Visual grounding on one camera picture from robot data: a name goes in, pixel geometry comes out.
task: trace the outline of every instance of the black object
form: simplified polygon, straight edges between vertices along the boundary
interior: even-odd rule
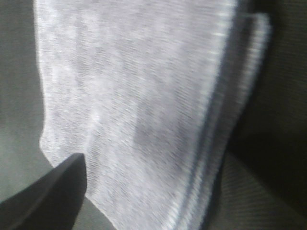
[[[58,167],[0,204],[1,230],[71,230],[86,191],[83,154]]]

